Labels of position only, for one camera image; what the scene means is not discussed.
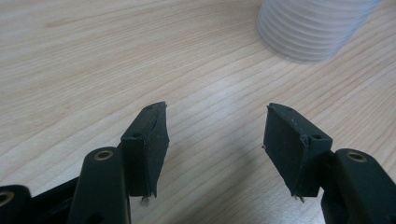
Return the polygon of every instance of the wooden surface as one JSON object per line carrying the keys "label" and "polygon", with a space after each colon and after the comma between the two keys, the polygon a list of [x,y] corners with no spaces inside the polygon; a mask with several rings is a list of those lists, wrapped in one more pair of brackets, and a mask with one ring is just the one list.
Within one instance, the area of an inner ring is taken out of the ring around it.
{"label": "wooden surface", "polygon": [[171,138],[133,223],[323,223],[320,197],[290,197],[262,150],[266,105],[289,105],[372,154],[396,179],[396,2],[335,58],[280,59],[255,29],[261,1],[0,3],[0,185],[33,195],[116,146],[145,106],[166,101]]}

